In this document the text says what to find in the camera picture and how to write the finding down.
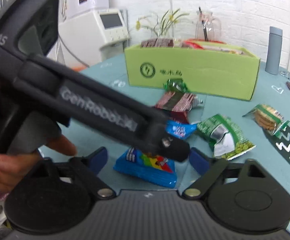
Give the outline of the person's left hand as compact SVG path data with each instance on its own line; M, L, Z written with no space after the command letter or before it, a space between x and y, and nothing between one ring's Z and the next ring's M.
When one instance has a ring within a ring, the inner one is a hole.
M11 192L42 160L38 149L43 145L63 155L77 154L75 145L62 135L56 122L32 113L14 139L12 152L0 154L0 192Z

